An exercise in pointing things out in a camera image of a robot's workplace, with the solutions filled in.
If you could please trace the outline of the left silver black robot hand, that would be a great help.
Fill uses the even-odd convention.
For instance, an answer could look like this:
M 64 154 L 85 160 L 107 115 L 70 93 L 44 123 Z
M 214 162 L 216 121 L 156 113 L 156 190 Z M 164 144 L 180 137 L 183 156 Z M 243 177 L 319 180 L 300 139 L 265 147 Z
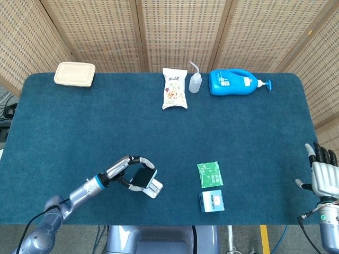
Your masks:
M 143 167 L 139 168 L 132 180 L 128 182 L 123 177 L 125 170 L 135 164 L 142 164 Z M 142 192 L 149 187 L 156 175 L 157 169 L 154 164 L 149 159 L 140 156 L 125 156 L 111 166 L 105 173 L 106 178 L 110 182 L 118 181 L 133 192 Z

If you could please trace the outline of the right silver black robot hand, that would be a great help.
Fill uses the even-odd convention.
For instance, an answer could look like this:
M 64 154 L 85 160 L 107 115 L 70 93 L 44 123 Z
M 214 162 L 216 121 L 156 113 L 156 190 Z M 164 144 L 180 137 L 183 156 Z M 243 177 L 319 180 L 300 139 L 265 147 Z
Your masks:
M 295 179 L 298 187 L 313 192 L 317 197 L 338 199 L 338 159 L 335 152 L 320 146 L 317 141 L 314 147 L 306 143 L 305 148 L 311 170 L 311 183 L 305 184 Z

